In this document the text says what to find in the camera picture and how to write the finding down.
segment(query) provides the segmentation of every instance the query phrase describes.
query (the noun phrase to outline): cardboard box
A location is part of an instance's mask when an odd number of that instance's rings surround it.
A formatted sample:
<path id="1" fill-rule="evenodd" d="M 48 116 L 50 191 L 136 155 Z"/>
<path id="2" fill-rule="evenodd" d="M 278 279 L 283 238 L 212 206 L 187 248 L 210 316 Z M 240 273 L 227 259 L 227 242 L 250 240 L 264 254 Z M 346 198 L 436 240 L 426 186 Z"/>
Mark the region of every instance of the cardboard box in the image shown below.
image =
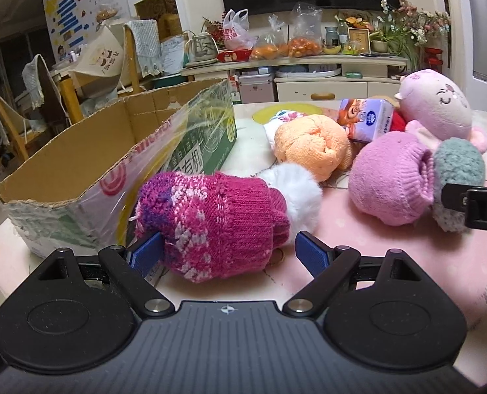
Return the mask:
<path id="1" fill-rule="evenodd" d="M 174 98 L 178 110 L 168 108 Z M 130 242 L 138 190 L 152 175 L 211 174 L 235 140 L 228 80 L 132 95 L 51 140 L 0 183 L 0 203 L 35 254 L 96 254 Z"/>

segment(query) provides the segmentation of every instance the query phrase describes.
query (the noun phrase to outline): purple knit hat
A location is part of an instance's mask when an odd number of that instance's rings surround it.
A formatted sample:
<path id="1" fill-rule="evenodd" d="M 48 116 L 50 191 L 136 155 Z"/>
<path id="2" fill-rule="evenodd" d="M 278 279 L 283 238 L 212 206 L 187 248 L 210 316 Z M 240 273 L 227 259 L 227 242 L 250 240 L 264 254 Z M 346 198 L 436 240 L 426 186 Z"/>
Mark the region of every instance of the purple knit hat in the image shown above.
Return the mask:
<path id="1" fill-rule="evenodd" d="M 159 231 L 164 263 L 199 283 L 261 271 L 289 238 L 286 200 L 260 178 L 160 173 L 139 192 L 139 238 Z"/>
<path id="2" fill-rule="evenodd" d="M 349 175 L 358 210 L 398 226 L 415 222 L 433 202 L 433 156 L 410 133 L 389 132 L 360 151 Z"/>

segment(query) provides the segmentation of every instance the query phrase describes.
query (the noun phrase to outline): banana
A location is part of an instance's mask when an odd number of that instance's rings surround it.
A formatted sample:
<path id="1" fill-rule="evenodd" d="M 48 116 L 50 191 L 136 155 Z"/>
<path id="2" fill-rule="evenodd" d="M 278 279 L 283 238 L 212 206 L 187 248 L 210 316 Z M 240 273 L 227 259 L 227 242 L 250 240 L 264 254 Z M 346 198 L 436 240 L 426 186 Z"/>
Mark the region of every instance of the banana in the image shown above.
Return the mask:
<path id="1" fill-rule="evenodd" d="M 324 47 L 323 51 L 326 55 L 337 55 L 341 49 L 341 46 L 332 47 L 331 49 Z"/>

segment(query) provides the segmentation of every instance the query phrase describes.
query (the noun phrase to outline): plastic bag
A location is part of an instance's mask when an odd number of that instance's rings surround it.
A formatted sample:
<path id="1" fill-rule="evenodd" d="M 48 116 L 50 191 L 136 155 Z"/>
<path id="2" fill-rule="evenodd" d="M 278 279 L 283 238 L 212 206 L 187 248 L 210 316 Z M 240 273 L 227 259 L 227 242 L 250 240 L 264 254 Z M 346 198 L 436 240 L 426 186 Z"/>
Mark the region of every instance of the plastic bag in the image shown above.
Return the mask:
<path id="1" fill-rule="evenodd" d="M 223 43 L 227 50 L 252 49 L 256 37 L 248 32 L 249 11 L 240 10 L 235 13 L 229 10 L 223 20 Z"/>
<path id="2" fill-rule="evenodd" d="M 362 44 L 360 41 L 356 40 L 348 40 L 344 44 L 344 48 L 342 49 L 343 55 L 360 55 L 360 49 L 362 48 Z"/>
<path id="3" fill-rule="evenodd" d="M 316 56 L 322 53 L 322 9 L 297 3 L 291 12 L 293 34 L 289 57 Z"/>
<path id="4" fill-rule="evenodd" d="M 100 10 L 96 14 L 96 22 L 101 23 L 104 20 L 113 18 L 117 15 L 117 8 L 109 4 L 101 4 Z"/>
<path id="5" fill-rule="evenodd" d="M 286 24 L 279 22 L 278 16 L 274 14 L 269 16 L 269 25 L 271 25 L 271 29 L 258 38 L 250 60 L 276 59 L 277 57 L 287 56 L 289 53 L 289 47 L 282 33 L 282 27 Z"/>

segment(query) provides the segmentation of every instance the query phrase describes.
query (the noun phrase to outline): storage box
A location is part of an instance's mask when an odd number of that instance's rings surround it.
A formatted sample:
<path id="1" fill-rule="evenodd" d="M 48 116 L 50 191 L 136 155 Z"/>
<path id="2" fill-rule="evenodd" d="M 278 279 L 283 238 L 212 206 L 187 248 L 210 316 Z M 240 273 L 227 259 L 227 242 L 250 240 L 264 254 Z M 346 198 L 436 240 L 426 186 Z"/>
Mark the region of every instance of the storage box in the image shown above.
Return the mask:
<path id="1" fill-rule="evenodd" d="M 239 76 L 238 87 L 242 103 L 274 102 L 273 74 Z"/>
<path id="2" fill-rule="evenodd" d="M 130 242 L 138 190 L 153 174 L 211 174 L 235 139 L 227 80 L 132 95 L 51 140 L 0 183 L 0 203 L 35 254 L 96 254 Z"/>
<path id="3" fill-rule="evenodd" d="M 390 131 L 393 105 L 385 99 L 343 99 L 337 122 L 352 141 L 368 143 Z"/>

